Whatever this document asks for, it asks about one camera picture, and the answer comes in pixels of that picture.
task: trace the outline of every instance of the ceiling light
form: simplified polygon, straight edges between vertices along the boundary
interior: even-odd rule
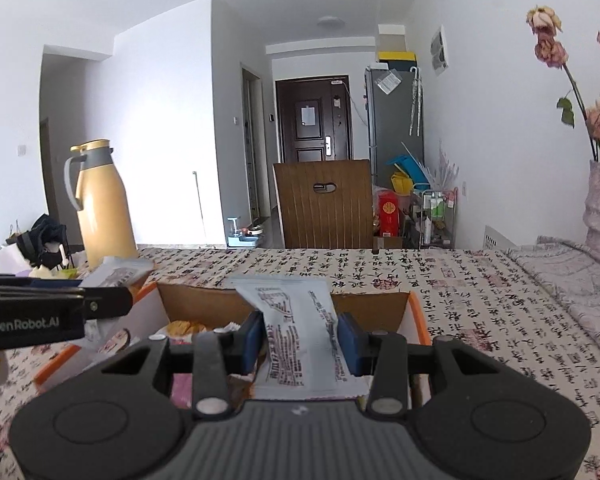
[[[318,26],[335,30],[344,27],[344,20],[337,16],[323,16],[318,20]]]

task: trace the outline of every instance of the flower stem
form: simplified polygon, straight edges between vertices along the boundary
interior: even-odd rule
[[[567,64],[565,63],[562,67],[564,68],[564,71],[566,72],[567,77],[569,78],[571,86],[573,87],[573,92],[576,95],[576,100],[578,101],[578,106],[580,107],[580,111],[582,112],[582,116],[584,117],[585,126],[587,127],[587,135],[589,136],[589,143],[591,145],[591,153],[593,154],[593,160],[595,160],[597,162],[598,161],[598,152],[596,151],[596,148],[594,147],[593,138],[591,137],[591,132],[589,131],[589,125],[587,123],[587,110],[584,106],[584,101],[582,100],[582,96],[580,95],[580,90],[578,90],[578,85],[576,84],[575,79],[571,75],[571,72],[569,71]]]

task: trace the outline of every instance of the ribbed gray panel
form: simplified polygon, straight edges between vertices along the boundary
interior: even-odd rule
[[[255,401],[231,420],[200,424],[179,455],[148,478],[452,480],[403,427],[365,418],[354,402]]]

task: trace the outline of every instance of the doorway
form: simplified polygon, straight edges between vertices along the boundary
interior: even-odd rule
[[[276,95],[282,162],[352,158],[348,76],[276,81]]]
[[[271,213],[267,145],[264,122],[262,81],[249,70],[242,69],[242,116],[244,158],[247,169],[251,222]]]
[[[51,163],[51,141],[49,139],[49,119],[40,123],[40,161],[42,162],[42,181],[45,185],[46,208],[49,216],[60,221],[56,185],[54,183],[53,166]]]

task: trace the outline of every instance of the thermos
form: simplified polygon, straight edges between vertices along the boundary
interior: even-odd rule
[[[104,256],[137,258],[125,186],[113,165],[109,140],[91,140],[71,151],[78,154],[64,164],[64,187],[78,212],[89,267],[98,266]],[[74,194],[70,168],[77,162],[80,173]]]

